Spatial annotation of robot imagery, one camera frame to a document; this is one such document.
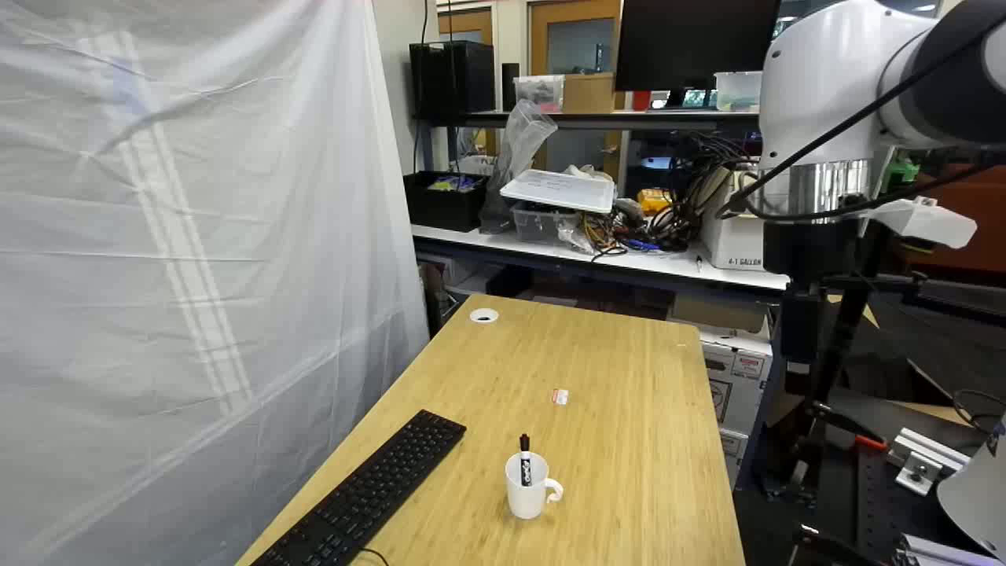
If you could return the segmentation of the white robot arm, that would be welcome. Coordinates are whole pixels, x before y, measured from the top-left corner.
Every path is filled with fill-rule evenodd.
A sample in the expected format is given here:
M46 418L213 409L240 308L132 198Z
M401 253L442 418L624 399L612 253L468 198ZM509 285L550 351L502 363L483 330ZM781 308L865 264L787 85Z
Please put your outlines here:
M977 224L920 187L881 193L885 146L1006 143L1006 0L960 0L909 16L881 0L838 0L771 39L762 79L764 267L795 285L852 267L867 224L965 247Z

